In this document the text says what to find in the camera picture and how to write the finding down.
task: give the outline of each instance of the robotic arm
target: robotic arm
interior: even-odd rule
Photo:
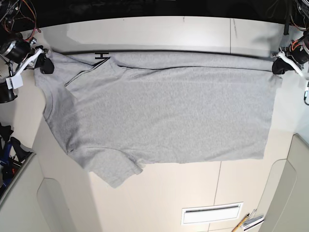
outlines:
[[[300,76],[309,80],[309,76],[302,72],[304,64],[309,61],[309,35],[307,31],[296,41],[291,41],[288,47],[280,47],[279,52],[273,54],[277,57],[272,65],[274,74],[285,74],[288,70],[295,70]]]
[[[33,13],[34,29],[31,36],[23,39],[19,32],[12,31],[14,19],[20,13],[22,2],[30,7]],[[0,58],[8,66],[9,76],[0,79],[0,103],[11,102],[17,95],[14,89],[23,85],[21,73],[25,69],[40,68],[44,74],[52,74],[54,65],[49,58],[46,57],[48,49],[43,46],[34,47],[36,39],[33,37],[36,27],[36,12],[30,0],[0,0]]]

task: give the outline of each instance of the gray t-shirt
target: gray t-shirt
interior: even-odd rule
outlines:
[[[112,187],[141,163],[262,159],[281,79],[271,62],[182,52],[112,53],[94,66],[53,53],[35,71],[62,149]]]

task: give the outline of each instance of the black strip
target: black strip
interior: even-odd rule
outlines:
[[[215,210],[222,210],[222,209],[233,209],[239,208],[239,205],[229,206],[229,207],[222,207],[222,208],[214,208],[214,209],[198,209],[198,210],[188,210],[186,213],[193,213],[193,212],[204,212],[204,211],[215,211]]]
[[[247,231],[247,230],[251,229],[252,227],[261,224],[263,221],[260,221],[259,223],[255,224],[255,225],[253,225],[253,226],[251,226],[251,227],[248,227],[248,228],[244,229],[243,231]]]
[[[56,51],[60,54],[63,54],[64,56],[69,56],[69,55],[80,55],[80,54],[89,54],[89,53],[106,53],[109,54],[110,52],[182,52],[182,53],[202,53],[202,54],[217,54],[217,55],[228,55],[228,56],[235,56],[235,57],[247,57],[247,58],[257,58],[261,60],[270,60],[272,61],[272,58],[267,58],[267,57],[258,57],[258,56],[250,56],[250,55],[242,55],[242,54],[230,54],[230,53],[224,53],[224,52],[204,52],[204,51],[188,51],[188,50],[171,50],[171,49],[131,49],[131,50],[89,50],[89,51],[72,51],[72,52],[61,52],[61,51]]]
[[[76,78],[80,77],[81,75],[83,75],[84,73],[89,73],[95,69],[97,69],[99,66],[101,66],[102,64],[104,64],[107,60],[109,60],[109,58],[97,63],[94,65],[93,68],[89,69],[89,70],[85,70],[85,71],[81,71],[80,73],[78,73],[76,76],[74,76],[70,81],[68,81],[64,86],[68,86],[72,81],[74,81]]]
[[[284,35],[288,35],[289,34],[289,27],[290,27],[290,21],[291,21],[291,8],[292,8],[292,1],[288,0],[287,1],[287,15],[286,15],[286,19],[285,19],[285,24],[284,24]]]
[[[260,0],[258,4],[253,4],[253,1],[249,0],[32,0],[31,2],[37,13],[38,27],[109,18],[126,20],[126,17],[139,16],[225,17],[284,24],[286,12],[284,0],[278,1],[276,8],[272,6],[274,1],[270,0]],[[268,9],[273,12],[271,17],[266,14]],[[24,4],[21,11],[25,15],[31,14]],[[15,31],[33,29],[31,22],[25,19],[20,21],[15,22]]]

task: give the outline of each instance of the wall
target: wall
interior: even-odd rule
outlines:
[[[51,232],[37,201],[43,178],[38,157],[34,156],[0,204],[1,231]]]
[[[309,231],[309,147],[298,135],[260,232]]]

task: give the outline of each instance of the cable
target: cable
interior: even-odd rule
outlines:
[[[306,31],[306,30],[307,30],[307,28],[302,29],[300,26],[296,25],[296,23],[295,23],[294,20],[293,20],[292,15],[290,15],[290,17],[291,17],[291,21],[292,21],[293,25],[294,25],[298,30],[300,30],[300,31]]]
[[[275,11],[276,11],[276,9],[277,9],[277,7],[278,7],[278,2],[279,2],[279,0],[275,0],[275,1],[271,4],[271,6],[266,10],[265,15],[266,15],[267,18],[272,18],[272,17],[274,16]],[[270,10],[272,7],[274,7],[274,10],[272,11],[272,14],[271,14],[270,16],[268,16],[268,12],[269,12],[269,10]]]
[[[306,102],[308,92],[309,92],[309,81],[307,81],[307,87],[306,87],[305,93],[304,93],[304,103],[305,103],[306,105],[309,105],[309,103]]]
[[[33,3],[32,3],[32,1],[31,0],[28,0],[30,3],[31,3],[31,5],[32,5],[32,8],[33,8],[33,10],[34,10],[34,13],[35,13],[35,21],[36,21],[36,23],[37,23],[37,11],[35,10],[35,7],[34,7],[34,5],[33,5]]]
[[[305,3],[307,6],[309,6],[309,1],[308,0],[302,0],[303,3]]]
[[[0,22],[2,22],[2,20],[6,17],[6,15],[9,13],[9,11],[19,2],[19,0],[17,0],[11,7],[9,7],[5,14],[2,16],[2,18],[0,19]]]
[[[13,17],[13,23],[12,23],[12,26],[11,26],[11,31],[13,30],[13,27],[14,27],[14,24],[15,24],[15,17],[20,13],[20,9],[21,9],[21,4],[22,4],[23,2],[22,2],[22,0],[20,1],[20,3],[19,3],[19,6],[18,6],[18,11],[17,11],[17,13],[14,15],[14,17]]]
[[[309,8],[302,0],[300,1],[301,2],[299,2],[299,0],[294,0],[294,2],[297,4],[298,11],[302,16],[309,19]]]
[[[9,32],[9,30],[6,28],[6,20],[4,20],[2,22],[2,26],[3,26],[3,29],[6,31],[6,32]]]
[[[33,17],[34,17],[34,28],[32,30],[32,33],[30,34],[30,36],[28,38],[26,38],[24,41],[28,41],[28,40],[31,40],[32,37],[34,36],[34,32],[37,28],[37,18],[36,18],[36,13],[33,12],[33,10],[31,9],[31,7],[28,5],[28,3],[25,1],[25,0],[22,0],[24,4],[26,4],[26,6],[29,8],[29,10],[31,11]]]
[[[22,13],[22,12],[20,12],[20,14],[22,15],[22,18],[17,18],[17,19],[15,19],[15,20],[18,20],[18,19],[23,19],[23,18],[25,18],[25,19],[28,19],[28,20],[30,20],[32,23],[35,23],[34,22],[34,20],[32,19],[32,18],[29,18],[29,17],[26,17],[26,16],[24,16],[24,14]]]
[[[298,45],[296,45],[295,47],[294,47],[294,45],[296,44],[296,43],[298,43],[300,40],[295,40],[293,43],[292,43],[292,46],[291,46],[291,50],[292,51],[294,51],[297,47],[299,47],[301,44],[299,43]]]

